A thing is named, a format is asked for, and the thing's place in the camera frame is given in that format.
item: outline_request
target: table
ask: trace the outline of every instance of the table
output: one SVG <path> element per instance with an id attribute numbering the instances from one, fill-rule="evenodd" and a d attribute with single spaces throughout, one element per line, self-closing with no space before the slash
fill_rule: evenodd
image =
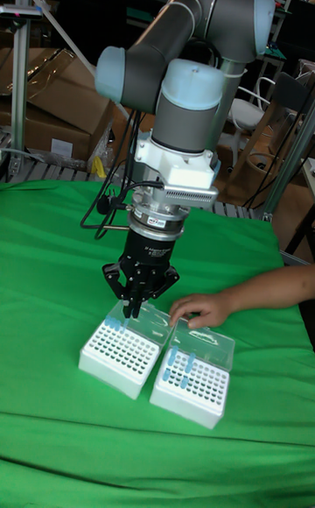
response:
<path id="1" fill-rule="evenodd" d="M 298 307 L 234 314 L 220 328 L 236 345 L 213 431 L 149 403 L 158 365 L 137 401 L 78 370 L 116 302 L 101 267 L 125 238 L 96 242 L 79 228 L 98 189 L 0 186 L 1 508 L 314 504 L 315 356 Z M 181 279 L 157 300 L 164 311 L 282 260 L 269 222 L 193 210 L 172 263 Z"/>

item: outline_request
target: white chair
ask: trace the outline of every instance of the white chair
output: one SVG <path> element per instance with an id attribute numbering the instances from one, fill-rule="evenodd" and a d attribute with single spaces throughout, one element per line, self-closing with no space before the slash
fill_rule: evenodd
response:
<path id="1" fill-rule="evenodd" d="M 241 148 L 243 149 L 248 142 L 245 137 L 242 139 L 242 132 L 253 132 L 264 114 L 262 102 L 266 103 L 266 105 L 270 104 L 267 99 L 264 99 L 264 97 L 260 95 L 260 85 L 262 80 L 268 81 L 270 84 L 275 85 L 273 80 L 262 76 L 261 78 L 258 78 L 254 92 L 239 86 L 238 89 L 240 91 L 252 95 L 253 98 L 257 100 L 257 105 L 236 97 L 227 116 L 228 121 L 233 123 L 234 127 L 236 128 L 235 134 L 227 134 L 226 132 L 222 132 L 220 135 L 219 145 L 229 146 L 232 150 L 232 166 L 227 169 L 230 173 L 233 171 L 233 168 L 237 162 L 238 151 Z"/>

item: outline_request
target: clear plastic lid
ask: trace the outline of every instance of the clear plastic lid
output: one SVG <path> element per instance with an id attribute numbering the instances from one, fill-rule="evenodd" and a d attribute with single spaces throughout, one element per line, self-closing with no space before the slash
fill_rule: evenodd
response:
<path id="1" fill-rule="evenodd" d="M 128 328 L 138 335 L 145 336 L 150 341 L 162 348 L 172 328 L 169 326 L 170 316 L 156 309 L 152 304 L 142 304 L 140 313 L 135 319 L 130 317 L 128 320 L 123 313 L 123 301 L 120 300 L 107 314 L 105 323 L 112 323 L 116 330 Z"/>
<path id="2" fill-rule="evenodd" d="M 223 370 L 232 370 L 235 341 L 208 327 L 189 329 L 187 321 L 179 319 L 170 348 L 185 352 L 192 359 L 197 357 Z"/>

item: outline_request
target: label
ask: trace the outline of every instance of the label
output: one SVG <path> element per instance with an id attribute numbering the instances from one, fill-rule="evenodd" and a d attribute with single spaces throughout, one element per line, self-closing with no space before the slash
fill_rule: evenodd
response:
<path id="1" fill-rule="evenodd" d="M 156 249 L 155 247 L 144 247 L 144 250 L 148 253 L 149 257 L 160 259 L 172 250 L 172 247 L 164 249 Z"/>
<path id="2" fill-rule="evenodd" d="M 71 158 L 73 147 L 74 145 L 71 144 L 71 142 L 65 142 L 65 140 L 57 140 L 57 138 L 52 138 L 51 152 L 53 154 L 59 154 L 60 156 Z"/>
<path id="3" fill-rule="evenodd" d="M 158 220 L 157 218 L 153 218 L 153 216 L 149 216 L 147 224 L 149 224 L 149 226 L 155 226 L 156 228 L 165 228 L 166 220 Z"/>

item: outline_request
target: pole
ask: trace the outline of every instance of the pole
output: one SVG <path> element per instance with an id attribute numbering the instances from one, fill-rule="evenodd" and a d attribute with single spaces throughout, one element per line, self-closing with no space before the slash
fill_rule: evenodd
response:
<path id="1" fill-rule="evenodd" d="M 287 159 L 285 160 L 280 173 L 276 177 L 276 181 L 262 207 L 262 217 L 273 215 L 280 201 L 284 189 L 290 183 L 291 177 L 295 172 L 297 165 L 305 153 L 307 146 L 315 131 L 315 100 L 312 102 L 311 108 L 307 113 L 301 130 L 298 133 L 295 143 L 290 149 Z"/>
<path id="2" fill-rule="evenodd" d="M 32 0 L 16 0 L 17 6 L 31 6 Z M 28 52 L 31 23 L 17 29 L 14 35 L 13 86 L 12 86 L 12 129 L 11 147 L 22 151 L 25 148 L 25 112 Z M 22 154 L 12 153 L 9 174 L 16 175 L 22 164 Z"/>

